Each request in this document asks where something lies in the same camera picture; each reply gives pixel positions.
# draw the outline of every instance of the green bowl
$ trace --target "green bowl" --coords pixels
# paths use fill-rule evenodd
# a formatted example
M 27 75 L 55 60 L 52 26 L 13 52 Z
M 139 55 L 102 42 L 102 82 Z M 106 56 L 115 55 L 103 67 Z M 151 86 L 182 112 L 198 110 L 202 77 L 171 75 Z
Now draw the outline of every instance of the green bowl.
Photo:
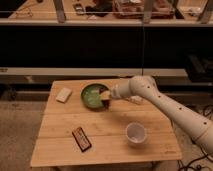
M 109 90 L 103 84 L 90 84 L 81 92 L 81 99 L 84 105 L 90 109 L 104 108 L 104 103 L 101 101 L 100 92 Z

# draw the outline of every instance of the wooden table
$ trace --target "wooden table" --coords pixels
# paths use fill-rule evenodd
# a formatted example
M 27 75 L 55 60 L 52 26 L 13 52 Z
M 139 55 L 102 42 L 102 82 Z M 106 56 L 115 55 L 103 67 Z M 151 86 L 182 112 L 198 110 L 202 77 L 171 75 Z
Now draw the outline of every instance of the wooden table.
M 141 105 L 126 100 L 111 101 L 108 110 L 95 112 L 81 101 L 82 89 L 91 83 L 109 88 L 126 79 L 56 81 L 49 99 L 33 151 L 31 166 L 76 166 L 114 163 L 142 163 L 178 160 L 181 151 L 170 121 L 155 106 L 143 99 Z M 73 90 L 63 104 L 55 100 L 57 93 L 67 87 Z M 125 127 L 140 122 L 148 138 L 140 148 L 131 148 L 125 137 Z M 81 126 L 92 143 L 82 153 L 72 131 Z

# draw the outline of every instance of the white sponge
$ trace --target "white sponge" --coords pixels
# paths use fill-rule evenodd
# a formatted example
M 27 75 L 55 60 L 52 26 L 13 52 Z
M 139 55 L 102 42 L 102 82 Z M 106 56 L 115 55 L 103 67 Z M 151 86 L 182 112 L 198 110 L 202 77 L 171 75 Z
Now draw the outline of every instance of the white sponge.
M 57 94 L 56 100 L 65 103 L 71 94 L 72 90 L 68 88 L 62 88 L 61 91 Z

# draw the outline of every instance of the floor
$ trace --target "floor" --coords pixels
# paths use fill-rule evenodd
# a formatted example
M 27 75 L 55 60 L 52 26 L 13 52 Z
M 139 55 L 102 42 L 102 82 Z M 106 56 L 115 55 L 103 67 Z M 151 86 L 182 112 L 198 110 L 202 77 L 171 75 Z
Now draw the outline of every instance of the floor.
M 41 124 L 43 111 L 45 109 L 48 91 L 17 91 L 6 89 L 1 91 L 0 99 L 0 171 L 54 171 L 58 168 L 30 168 L 30 159 L 35 144 L 36 136 Z M 183 95 L 174 96 L 180 100 Z M 186 96 L 182 98 L 186 105 L 202 110 L 202 105 L 213 104 L 213 99 L 194 98 Z M 173 124 L 175 134 L 182 149 L 182 162 L 186 165 L 191 160 L 203 154 L 201 150 L 192 143 L 191 139 Z M 204 171 L 213 170 L 213 164 L 207 159 L 198 161 L 194 166 L 200 164 L 206 166 Z M 165 161 L 158 165 L 156 171 L 177 171 L 177 161 Z M 124 171 L 148 171 L 143 165 L 112 165 L 112 166 L 87 166 L 74 167 L 66 171 L 90 171 L 90 170 L 124 170 Z

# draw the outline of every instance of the cup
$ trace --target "cup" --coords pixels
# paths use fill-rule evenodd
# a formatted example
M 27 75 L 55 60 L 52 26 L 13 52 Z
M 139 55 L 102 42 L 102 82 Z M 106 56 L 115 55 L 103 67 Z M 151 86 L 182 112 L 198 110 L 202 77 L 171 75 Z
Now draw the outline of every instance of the cup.
M 126 137 L 130 146 L 138 147 L 147 137 L 146 129 L 141 123 L 132 122 L 126 127 Z

